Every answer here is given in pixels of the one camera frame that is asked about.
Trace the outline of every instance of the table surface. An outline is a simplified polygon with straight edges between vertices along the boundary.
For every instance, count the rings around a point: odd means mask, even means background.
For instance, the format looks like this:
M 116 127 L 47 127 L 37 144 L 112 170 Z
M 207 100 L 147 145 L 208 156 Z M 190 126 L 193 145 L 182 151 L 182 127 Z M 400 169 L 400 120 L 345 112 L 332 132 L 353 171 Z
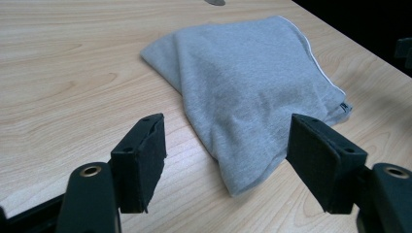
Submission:
M 365 149 L 366 165 L 412 169 L 412 80 L 289 0 L 1 1 L 0 205 L 15 216 L 65 191 L 70 173 L 110 151 L 141 117 L 164 113 L 168 157 L 147 215 L 123 232 L 356 232 L 323 213 L 285 160 L 264 183 L 230 197 L 191 128 L 182 96 L 139 56 L 174 30 L 271 16 L 308 37 L 354 105 L 333 126 Z

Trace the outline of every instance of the gray cloth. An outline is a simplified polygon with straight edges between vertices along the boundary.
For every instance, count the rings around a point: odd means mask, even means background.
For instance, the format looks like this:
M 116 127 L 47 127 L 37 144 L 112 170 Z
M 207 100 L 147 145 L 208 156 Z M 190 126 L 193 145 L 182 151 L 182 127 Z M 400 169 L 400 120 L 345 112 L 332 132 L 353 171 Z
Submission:
M 182 94 L 232 196 L 262 183 L 286 157 L 292 113 L 333 125 L 352 109 L 283 17 L 189 27 L 141 56 Z

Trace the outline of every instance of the screw hole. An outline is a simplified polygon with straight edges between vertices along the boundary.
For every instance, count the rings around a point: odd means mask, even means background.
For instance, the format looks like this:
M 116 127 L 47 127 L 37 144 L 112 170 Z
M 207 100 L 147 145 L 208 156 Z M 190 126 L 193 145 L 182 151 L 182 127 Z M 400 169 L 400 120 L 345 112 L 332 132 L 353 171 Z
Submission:
M 346 152 L 355 152 L 353 149 L 345 149 Z
M 386 167 L 385 172 L 388 173 L 389 175 L 396 177 L 396 178 L 401 178 L 401 179 L 408 179 L 409 174 L 405 173 L 404 171 L 397 169 L 395 167 Z
M 82 177 L 92 177 L 92 176 L 97 175 L 101 170 L 102 168 L 99 166 L 90 166 L 90 167 L 84 168 L 82 172 L 80 172 L 80 175 Z

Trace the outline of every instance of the black plastic bracket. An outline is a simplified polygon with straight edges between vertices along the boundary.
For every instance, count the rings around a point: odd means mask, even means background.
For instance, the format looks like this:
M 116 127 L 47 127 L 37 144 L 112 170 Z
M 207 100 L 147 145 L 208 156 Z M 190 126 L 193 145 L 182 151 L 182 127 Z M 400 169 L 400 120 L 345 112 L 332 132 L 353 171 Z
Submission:
M 320 120 L 292 115 L 287 160 L 324 211 L 349 214 L 359 208 L 361 233 L 412 232 L 412 173 L 377 163 Z
M 119 211 L 148 211 L 166 157 L 163 114 L 140 119 L 113 149 L 108 163 L 83 165 L 65 194 L 9 219 L 0 208 L 0 232 L 120 233 Z

